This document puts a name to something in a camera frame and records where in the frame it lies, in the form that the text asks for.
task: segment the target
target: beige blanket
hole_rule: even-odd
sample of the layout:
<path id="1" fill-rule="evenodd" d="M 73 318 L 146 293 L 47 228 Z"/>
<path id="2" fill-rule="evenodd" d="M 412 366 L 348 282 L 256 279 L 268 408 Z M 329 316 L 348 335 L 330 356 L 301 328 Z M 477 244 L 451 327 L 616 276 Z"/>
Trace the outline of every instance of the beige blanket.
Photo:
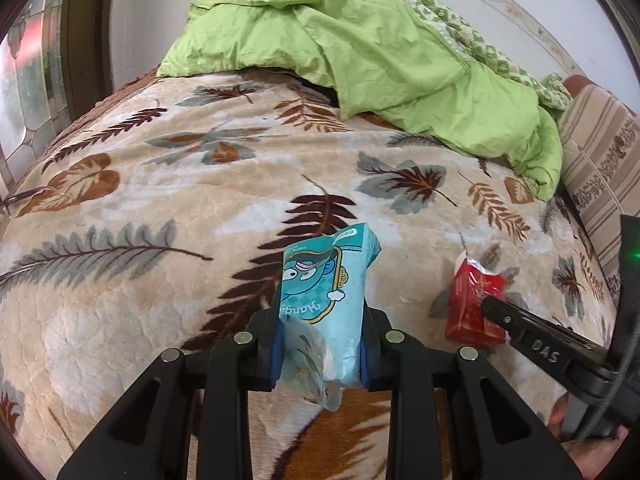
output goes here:
<path id="1" fill-rule="evenodd" d="M 511 301 L 607 344 L 615 309 L 561 200 L 507 168 L 372 115 L 346 122 L 289 75 L 157 80 L 68 136 L 22 183 L 0 242 L 0 419 L 47 479 L 171 346 L 210 348 L 270 302 L 282 249 L 367 222 L 366 297 L 395 328 L 444 337 L 466 248 Z M 542 419 L 562 388 L 509 346 L 489 359 Z M 383 478 L 388 395 L 337 413 L 251 394 L 254 475 Z"/>

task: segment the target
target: silver screw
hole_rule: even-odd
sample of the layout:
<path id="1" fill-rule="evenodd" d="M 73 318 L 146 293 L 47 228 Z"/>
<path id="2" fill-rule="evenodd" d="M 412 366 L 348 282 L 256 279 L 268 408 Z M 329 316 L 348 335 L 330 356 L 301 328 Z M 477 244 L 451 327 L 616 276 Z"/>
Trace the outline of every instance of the silver screw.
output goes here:
<path id="1" fill-rule="evenodd" d="M 401 343 L 404 341 L 404 334 L 399 330 L 389 330 L 389 332 L 385 334 L 385 339 L 390 343 Z"/>
<path id="2" fill-rule="evenodd" d="M 478 359 L 478 350 L 472 346 L 463 346 L 458 353 L 465 361 L 475 361 Z"/>
<path id="3" fill-rule="evenodd" d="M 177 348 L 167 348 L 160 354 L 160 358 L 165 363 L 172 363 L 180 357 L 180 351 Z"/>
<path id="4" fill-rule="evenodd" d="M 246 345 L 254 339 L 254 335 L 251 332 L 238 332 L 234 336 L 234 341 L 239 345 Z"/>

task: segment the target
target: pillow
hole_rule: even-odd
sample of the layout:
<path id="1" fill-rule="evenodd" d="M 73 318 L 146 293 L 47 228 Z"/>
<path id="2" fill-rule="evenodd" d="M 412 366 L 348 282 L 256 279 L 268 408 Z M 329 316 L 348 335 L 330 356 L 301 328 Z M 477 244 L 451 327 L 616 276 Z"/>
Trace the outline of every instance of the pillow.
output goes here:
<path id="1" fill-rule="evenodd" d="M 640 213 L 640 124 L 622 102 L 586 86 L 562 116 L 562 180 L 614 301 L 620 294 L 620 214 Z"/>

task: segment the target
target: gray cable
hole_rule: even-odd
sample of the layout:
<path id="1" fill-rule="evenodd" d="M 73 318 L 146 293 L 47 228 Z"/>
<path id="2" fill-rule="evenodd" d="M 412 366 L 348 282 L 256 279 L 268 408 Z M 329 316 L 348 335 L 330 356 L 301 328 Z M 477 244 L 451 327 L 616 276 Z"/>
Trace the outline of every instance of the gray cable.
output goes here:
<path id="1" fill-rule="evenodd" d="M 631 340 L 629 341 L 628 347 L 625 349 L 625 353 L 622 356 L 622 361 L 620 361 L 620 368 L 618 369 L 618 374 L 616 379 L 613 381 L 613 384 L 609 388 L 607 395 L 602 399 L 600 404 L 596 410 L 591 414 L 591 417 L 587 424 L 578 432 L 578 436 L 576 440 L 578 442 L 582 442 L 585 440 L 593 430 L 596 429 L 596 426 L 602 420 L 603 415 L 613 402 L 613 399 L 618 394 L 620 390 L 620 386 L 622 386 L 622 382 L 625 379 L 626 372 L 629 369 L 631 364 L 631 359 L 634 357 L 634 353 L 636 352 L 636 346 L 638 345 L 638 341 L 640 340 L 640 313 L 637 309 L 636 304 L 636 324 L 634 325 L 634 330 L 631 334 Z"/>

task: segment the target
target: blue tissue package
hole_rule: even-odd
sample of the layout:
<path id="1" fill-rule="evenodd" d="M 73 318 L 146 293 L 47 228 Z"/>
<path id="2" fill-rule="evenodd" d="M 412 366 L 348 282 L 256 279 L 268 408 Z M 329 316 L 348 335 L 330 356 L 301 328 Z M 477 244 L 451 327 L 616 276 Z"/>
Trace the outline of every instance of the blue tissue package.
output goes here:
<path id="1" fill-rule="evenodd" d="M 378 238 L 364 223 L 284 249 L 281 381 L 332 411 L 340 405 L 340 388 L 360 384 L 365 276 L 379 252 Z"/>

